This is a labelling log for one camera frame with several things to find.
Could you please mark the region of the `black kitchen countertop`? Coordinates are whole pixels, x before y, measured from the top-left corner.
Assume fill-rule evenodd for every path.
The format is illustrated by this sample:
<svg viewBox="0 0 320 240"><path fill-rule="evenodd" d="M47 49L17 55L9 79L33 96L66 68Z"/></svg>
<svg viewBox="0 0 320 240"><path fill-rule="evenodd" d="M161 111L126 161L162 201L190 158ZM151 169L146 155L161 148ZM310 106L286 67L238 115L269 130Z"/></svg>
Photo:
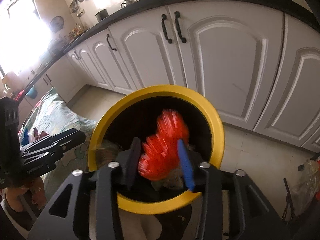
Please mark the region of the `black kitchen countertop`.
<svg viewBox="0 0 320 240"><path fill-rule="evenodd" d="M20 92L19 97L16 99L18 103L20 103L29 90L35 85L35 83L44 75L44 73L56 62L58 61L63 55L66 55L70 50L75 48L81 42L84 42L88 38L92 37L93 35L105 30L110 25L121 21L125 18L130 16L136 15L138 13L145 12L147 10L156 9L159 7L164 7L167 5L177 4L177 3L184 3L184 2L195 2L195 1L210 1L210 0L139 0L124 9L120 9L114 13L112 13L107 18L101 20L93 27L87 29L84 33L78 36L69 46L65 48L64 51L58 53L56 56L53 57L49 63L45 65L43 70L39 74L37 74L27 85L27 87ZM236 2L247 2L262 5L265 7L269 7L272 9L276 9L282 11L290 16L297 18L298 20L304 22L308 26L312 27L316 31L319 31L319 21L316 18L316 15L301 5L291 1L291 0L226 0L226 1L236 1Z"/></svg>

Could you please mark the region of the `Hello Kitty blanket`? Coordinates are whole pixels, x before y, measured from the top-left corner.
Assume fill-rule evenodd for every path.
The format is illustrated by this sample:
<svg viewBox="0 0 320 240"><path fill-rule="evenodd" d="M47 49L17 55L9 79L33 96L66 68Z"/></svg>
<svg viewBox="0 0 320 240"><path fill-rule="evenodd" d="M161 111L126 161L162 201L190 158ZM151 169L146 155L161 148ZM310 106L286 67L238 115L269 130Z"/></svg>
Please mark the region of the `Hello Kitty blanket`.
<svg viewBox="0 0 320 240"><path fill-rule="evenodd" d="M96 123L95 120L83 118L69 109L55 88L51 88L41 98L25 119L18 133L20 141L26 128L30 142L35 141L34 130L37 130L38 133L45 132L48 135L56 135L74 128L84 132L86 136L85 142L67 151L63 158L56 162L56 169L42 176L48 200L72 171L76 169L87 170L89 142Z"/></svg>

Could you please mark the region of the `clear plastic bag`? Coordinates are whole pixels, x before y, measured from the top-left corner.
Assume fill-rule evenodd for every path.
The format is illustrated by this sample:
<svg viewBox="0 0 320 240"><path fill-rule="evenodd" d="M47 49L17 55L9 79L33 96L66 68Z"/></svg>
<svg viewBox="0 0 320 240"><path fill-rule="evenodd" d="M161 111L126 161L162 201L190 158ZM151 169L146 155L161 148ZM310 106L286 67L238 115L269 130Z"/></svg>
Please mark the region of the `clear plastic bag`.
<svg viewBox="0 0 320 240"><path fill-rule="evenodd" d="M295 216L306 211L319 192L319 163L308 159L303 166L298 183L290 188Z"/></svg>

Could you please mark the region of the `yellow rimmed trash bin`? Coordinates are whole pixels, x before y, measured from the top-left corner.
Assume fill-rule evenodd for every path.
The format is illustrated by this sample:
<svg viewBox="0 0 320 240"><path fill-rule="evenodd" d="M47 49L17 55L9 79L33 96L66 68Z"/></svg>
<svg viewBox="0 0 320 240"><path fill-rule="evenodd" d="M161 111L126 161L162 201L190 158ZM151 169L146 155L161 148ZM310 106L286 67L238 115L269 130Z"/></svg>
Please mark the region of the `yellow rimmed trash bin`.
<svg viewBox="0 0 320 240"><path fill-rule="evenodd" d="M176 85L156 85L135 91L112 106L100 119L89 143L88 166L90 171L96 171L96 152L101 145L103 137L112 122L123 111L136 103L147 99L155 99L167 96L171 99L181 100L195 107L205 118L210 141L209 163L219 168L221 166L224 148L225 134L222 121L214 106L201 94ZM179 165L177 142L182 139L187 143L189 132L182 117L176 113L165 111L157 121L157 130L154 135L147 137L143 143L144 155L138 158L139 174L147 179L160 180L165 178L170 171ZM176 197L160 202L139 202L124 195L116 194L116 206L122 210L141 214L157 215L178 210L199 198L200 193L190 190L184 191Z"/></svg>

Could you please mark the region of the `small wall fan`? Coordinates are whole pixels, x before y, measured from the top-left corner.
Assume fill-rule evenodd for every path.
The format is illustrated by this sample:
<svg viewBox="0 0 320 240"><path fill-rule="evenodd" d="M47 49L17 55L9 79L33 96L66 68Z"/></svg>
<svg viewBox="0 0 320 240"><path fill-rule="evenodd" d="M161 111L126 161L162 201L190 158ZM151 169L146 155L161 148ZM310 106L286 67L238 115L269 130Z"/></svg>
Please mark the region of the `small wall fan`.
<svg viewBox="0 0 320 240"><path fill-rule="evenodd" d="M62 16L55 16L50 24L49 24L49 28L52 31L52 33L57 33L59 31L61 31L64 28L64 18Z"/></svg>

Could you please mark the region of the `red plastic bag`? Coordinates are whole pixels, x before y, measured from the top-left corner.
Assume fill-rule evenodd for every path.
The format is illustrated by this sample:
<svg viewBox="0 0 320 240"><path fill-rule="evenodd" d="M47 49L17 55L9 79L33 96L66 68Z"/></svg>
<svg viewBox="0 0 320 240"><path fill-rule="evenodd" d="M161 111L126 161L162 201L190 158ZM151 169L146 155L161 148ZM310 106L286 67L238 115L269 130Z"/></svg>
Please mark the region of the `red plastic bag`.
<svg viewBox="0 0 320 240"><path fill-rule="evenodd" d="M143 154L138 163L139 174L150 180L159 181L178 168L177 141L187 145L189 129L182 116L173 110L164 110L157 119L157 131L142 143Z"/></svg>

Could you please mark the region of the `dark metal pot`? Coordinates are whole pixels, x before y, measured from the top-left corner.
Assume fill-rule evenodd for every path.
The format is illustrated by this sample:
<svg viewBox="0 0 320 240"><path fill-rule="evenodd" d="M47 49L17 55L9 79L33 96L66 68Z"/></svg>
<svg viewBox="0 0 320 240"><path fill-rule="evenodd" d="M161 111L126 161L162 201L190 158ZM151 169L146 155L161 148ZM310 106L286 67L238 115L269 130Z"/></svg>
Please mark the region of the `dark metal pot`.
<svg viewBox="0 0 320 240"><path fill-rule="evenodd" d="M102 21L103 19L107 18L109 16L107 9L102 9L99 12L96 13L95 17L98 22Z"/></svg>

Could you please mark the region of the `white cabinet door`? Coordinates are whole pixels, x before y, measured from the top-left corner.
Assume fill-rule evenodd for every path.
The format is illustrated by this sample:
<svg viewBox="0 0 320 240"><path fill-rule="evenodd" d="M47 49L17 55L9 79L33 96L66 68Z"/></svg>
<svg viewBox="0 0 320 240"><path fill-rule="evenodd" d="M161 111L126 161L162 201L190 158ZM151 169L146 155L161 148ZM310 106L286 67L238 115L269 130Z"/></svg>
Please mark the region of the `white cabinet door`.
<svg viewBox="0 0 320 240"><path fill-rule="evenodd" d="M206 97L223 122L252 130L271 91L284 15L252 3L196 1L169 6L187 86Z"/></svg>

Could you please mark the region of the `steel kettle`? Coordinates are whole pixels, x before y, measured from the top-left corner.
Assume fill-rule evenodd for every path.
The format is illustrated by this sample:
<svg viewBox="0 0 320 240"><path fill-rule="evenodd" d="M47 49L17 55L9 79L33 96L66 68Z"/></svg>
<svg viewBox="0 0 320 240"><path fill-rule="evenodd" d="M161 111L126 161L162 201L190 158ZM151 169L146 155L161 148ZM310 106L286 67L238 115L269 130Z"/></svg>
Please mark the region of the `steel kettle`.
<svg viewBox="0 0 320 240"><path fill-rule="evenodd" d="M135 3L136 0L123 0L120 7L121 9L127 7L128 5L131 5L133 3Z"/></svg>

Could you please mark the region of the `blue hanging cloth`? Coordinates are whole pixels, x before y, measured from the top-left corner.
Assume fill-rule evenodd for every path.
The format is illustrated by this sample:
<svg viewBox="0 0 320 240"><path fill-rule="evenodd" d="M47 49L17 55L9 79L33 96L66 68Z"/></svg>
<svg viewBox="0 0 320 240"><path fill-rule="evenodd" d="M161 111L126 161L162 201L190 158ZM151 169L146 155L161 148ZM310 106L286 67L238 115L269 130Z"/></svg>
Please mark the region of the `blue hanging cloth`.
<svg viewBox="0 0 320 240"><path fill-rule="evenodd" d="M26 96L31 99L35 99L37 95L38 95L38 92L35 86L31 87L31 89L26 93Z"/></svg>

